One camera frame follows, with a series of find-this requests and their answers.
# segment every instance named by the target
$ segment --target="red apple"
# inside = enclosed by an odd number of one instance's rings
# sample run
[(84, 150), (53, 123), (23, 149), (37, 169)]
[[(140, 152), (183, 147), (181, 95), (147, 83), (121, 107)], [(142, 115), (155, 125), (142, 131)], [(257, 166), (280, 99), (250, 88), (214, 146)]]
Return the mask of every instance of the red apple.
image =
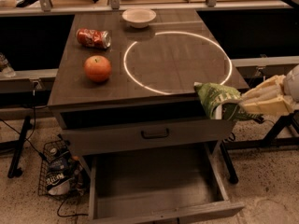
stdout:
[(84, 72), (90, 80), (103, 82), (110, 77), (111, 63), (104, 56), (91, 56), (84, 63)]

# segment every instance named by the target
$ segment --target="clear bottle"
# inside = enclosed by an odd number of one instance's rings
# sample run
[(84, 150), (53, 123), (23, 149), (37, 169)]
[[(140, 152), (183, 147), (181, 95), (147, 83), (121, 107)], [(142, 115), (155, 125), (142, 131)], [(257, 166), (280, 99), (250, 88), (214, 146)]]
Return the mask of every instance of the clear bottle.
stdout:
[(9, 61), (6, 56), (0, 52), (0, 71), (5, 77), (15, 77), (16, 73), (14, 69), (11, 67)]

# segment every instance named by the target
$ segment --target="drawer handle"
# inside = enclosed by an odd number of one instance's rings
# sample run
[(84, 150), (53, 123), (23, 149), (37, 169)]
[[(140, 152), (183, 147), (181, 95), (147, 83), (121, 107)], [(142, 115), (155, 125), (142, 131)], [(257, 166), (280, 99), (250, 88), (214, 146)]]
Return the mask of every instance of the drawer handle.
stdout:
[(169, 130), (166, 128), (163, 133), (147, 133), (145, 131), (141, 131), (141, 136), (144, 139), (166, 138), (169, 136)]

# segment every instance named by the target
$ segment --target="drawer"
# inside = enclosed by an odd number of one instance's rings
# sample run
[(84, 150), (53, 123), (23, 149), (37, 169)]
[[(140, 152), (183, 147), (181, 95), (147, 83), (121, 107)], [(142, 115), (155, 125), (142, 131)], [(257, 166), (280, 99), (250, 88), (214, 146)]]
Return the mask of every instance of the drawer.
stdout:
[(62, 137), (73, 155), (85, 156), (222, 140), (232, 129), (227, 120), (189, 118), (63, 130)]
[(193, 223), (230, 217), (231, 203), (207, 144), (93, 157), (91, 223)]

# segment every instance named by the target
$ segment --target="concrete floor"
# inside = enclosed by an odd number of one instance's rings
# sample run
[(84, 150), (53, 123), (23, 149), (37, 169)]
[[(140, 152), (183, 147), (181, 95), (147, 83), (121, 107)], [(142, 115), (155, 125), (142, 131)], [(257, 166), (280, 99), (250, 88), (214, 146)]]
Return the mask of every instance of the concrete floor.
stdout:
[[(263, 124), (252, 121), (239, 122), (234, 128), (237, 140), (260, 139), (272, 127), (275, 118)], [(21, 129), (21, 119), (9, 119), (7, 123)], [(60, 128), (55, 118), (36, 119), (36, 129), (30, 140), (38, 150), (58, 140)], [(294, 135), (285, 129), (279, 137)], [(17, 139), (18, 135), (0, 121), (0, 142)], [(248, 149), (230, 151), (239, 177), (236, 185), (228, 182), (229, 174), (218, 155), (217, 163), (227, 194), (232, 202), (242, 202), (245, 208), (234, 217), (204, 221), (206, 224), (297, 224), (299, 223), (299, 152), (298, 147)], [(2, 224), (53, 224), (88, 223), (88, 217), (58, 217), (61, 201), (38, 195), (38, 179), (41, 159), (28, 142), (25, 143), (19, 166), (20, 177), (7, 178), (11, 154), (0, 155), (0, 223)], [(67, 201), (62, 215), (87, 214), (89, 194)]]

